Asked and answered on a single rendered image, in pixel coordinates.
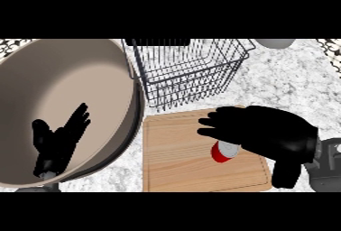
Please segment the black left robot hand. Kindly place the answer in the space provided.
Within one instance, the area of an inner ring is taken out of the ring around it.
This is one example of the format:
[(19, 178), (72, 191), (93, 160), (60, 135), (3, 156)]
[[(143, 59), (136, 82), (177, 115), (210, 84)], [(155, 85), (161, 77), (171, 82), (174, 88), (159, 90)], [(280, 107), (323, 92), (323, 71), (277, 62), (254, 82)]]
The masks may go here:
[(52, 131), (44, 120), (32, 121), (34, 148), (38, 151), (34, 176), (41, 178), (49, 172), (60, 175), (69, 164), (77, 143), (90, 124), (89, 106), (83, 103), (65, 125)]

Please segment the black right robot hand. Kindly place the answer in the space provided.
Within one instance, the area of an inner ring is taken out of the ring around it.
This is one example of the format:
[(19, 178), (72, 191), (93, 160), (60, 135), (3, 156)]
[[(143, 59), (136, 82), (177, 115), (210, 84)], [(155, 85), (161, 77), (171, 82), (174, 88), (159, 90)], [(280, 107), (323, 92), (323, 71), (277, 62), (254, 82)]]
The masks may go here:
[(198, 134), (236, 144), (275, 161), (272, 185), (292, 189), (301, 165), (313, 163), (319, 128), (294, 113), (266, 106), (223, 106), (198, 122)]

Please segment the red can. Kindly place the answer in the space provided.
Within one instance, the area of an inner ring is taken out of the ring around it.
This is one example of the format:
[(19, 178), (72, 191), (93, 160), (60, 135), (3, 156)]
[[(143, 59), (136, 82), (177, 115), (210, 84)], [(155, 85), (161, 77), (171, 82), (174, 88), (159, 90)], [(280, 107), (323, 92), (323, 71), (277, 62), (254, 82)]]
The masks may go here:
[(211, 157), (213, 159), (223, 163), (227, 162), (238, 156), (239, 146), (236, 144), (217, 141), (214, 146), (211, 147)]

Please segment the wooden cutting board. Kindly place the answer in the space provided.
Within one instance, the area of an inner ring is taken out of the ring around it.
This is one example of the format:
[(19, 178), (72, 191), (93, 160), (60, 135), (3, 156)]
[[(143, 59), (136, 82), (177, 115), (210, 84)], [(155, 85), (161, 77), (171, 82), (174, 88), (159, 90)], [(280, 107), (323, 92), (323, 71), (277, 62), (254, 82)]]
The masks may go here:
[(224, 163), (211, 158), (215, 140), (198, 135), (207, 109), (143, 120), (143, 190), (148, 192), (272, 189), (263, 156), (242, 150)]

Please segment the large beige pot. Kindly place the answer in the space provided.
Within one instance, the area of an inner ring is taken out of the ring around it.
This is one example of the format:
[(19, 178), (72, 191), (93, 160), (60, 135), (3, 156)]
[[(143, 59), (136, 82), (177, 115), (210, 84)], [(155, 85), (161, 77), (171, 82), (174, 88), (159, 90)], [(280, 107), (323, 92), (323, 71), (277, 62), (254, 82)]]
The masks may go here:
[[(0, 187), (75, 180), (117, 159), (143, 119), (143, 90), (131, 69), (111, 39), (37, 39), (0, 61)], [(34, 176), (32, 121), (58, 129), (83, 103), (90, 124), (72, 159), (63, 174), (41, 180)]]

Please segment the grey rounded object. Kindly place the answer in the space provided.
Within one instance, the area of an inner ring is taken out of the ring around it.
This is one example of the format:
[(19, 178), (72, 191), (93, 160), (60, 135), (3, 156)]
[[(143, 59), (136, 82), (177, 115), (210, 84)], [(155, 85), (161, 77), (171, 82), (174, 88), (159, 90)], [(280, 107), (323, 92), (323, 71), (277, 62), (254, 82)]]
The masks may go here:
[(269, 49), (286, 49), (292, 43), (294, 39), (257, 39), (255, 40)]

